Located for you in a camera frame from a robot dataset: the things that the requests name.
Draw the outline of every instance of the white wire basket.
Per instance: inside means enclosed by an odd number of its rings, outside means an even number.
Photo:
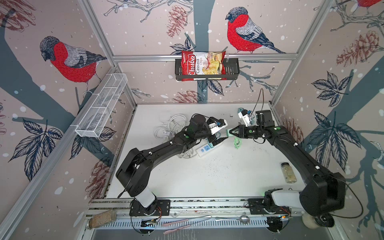
[[[111,74],[75,130],[80,137],[100,136],[126,84],[125,74]]]

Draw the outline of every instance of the white power strip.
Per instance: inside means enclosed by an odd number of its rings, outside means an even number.
[[[218,145],[214,146],[214,147],[209,146],[209,144],[205,144],[204,146],[196,149],[197,155],[199,156],[199,158],[202,158],[203,156],[212,152],[214,149],[218,148],[221,144],[222,144],[222,142],[219,143]]]

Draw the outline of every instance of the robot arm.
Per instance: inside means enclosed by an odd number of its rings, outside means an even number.
[[[297,168],[306,187],[300,192],[300,203],[312,216],[342,209],[345,200],[345,181],[340,173],[332,173],[319,165],[283,126],[275,126],[270,110],[255,112],[258,126],[239,125],[230,133],[239,138],[266,139],[280,150]]]
[[[218,139],[215,133],[227,126],[224,119],[210,117],[206,121],[205,116],[194,114],[189,126],[184,127],[170,141],[143,151],[137,148],[130,150],[116,171],[116,177],[129,195],[135,197],[150,214],[156,208],[156,197],[147,188],[151,170],[168,158],[188,151],[196,145],[197,140],[208,138],[214,146],[219,144],[226,137]]]

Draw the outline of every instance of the red chip bag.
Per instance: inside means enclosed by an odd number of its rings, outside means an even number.
[[[182,75],[214,75],[225,74],[223,59],[225,51],[214,52],[191,52],[182,51],[181,68]],[[204,80],[205,78],[184,78],[182,81]],[[215,80],[226,80],[225,78],[209,78]]]

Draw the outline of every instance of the bullfinch illustration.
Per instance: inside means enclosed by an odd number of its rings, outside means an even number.
[[[341,3],[339,3],[339,5],[344,4],[344,3],[347,3],[347,2],[349,2],[349,1],[352,1],[352,0],[345,0],[345,1],[341,2]],[[366,7],[366,8],[367,8],[367,14],[366,14],[366,15],[368,15],[368,14],[372,14],[371,12],[369,12],[369,7],[372,6],[372,5],[374,5],[374,4],[376,4],[376,3],[378,3],[379,1],[381,1],[381,0],[355,0],[355,2],[358,3],[358,7],[353,11],[352,14],[354,14],[355,11],[356,11],[359,7]]]
[[[49,59],[65,78],[76,83],[86,83],[87,90],[83,92],[83,96],[85,93],[92,93],[88,90],[88,81],[96,75],[98,64],[107,59],[99,54],[88,52],[84,48],[72,47],[60,42],[53,36],[42,40],[40,51],[44,61]]]
[[[243,7],[235,7],[229,11],[228,20],[228,41],[240,51],[253,52],[255,49],[269,48],[278,53],[284,53],[277,49],[273,43],[266,38],[263,30],[254,24],[248,16],[248,11]]]

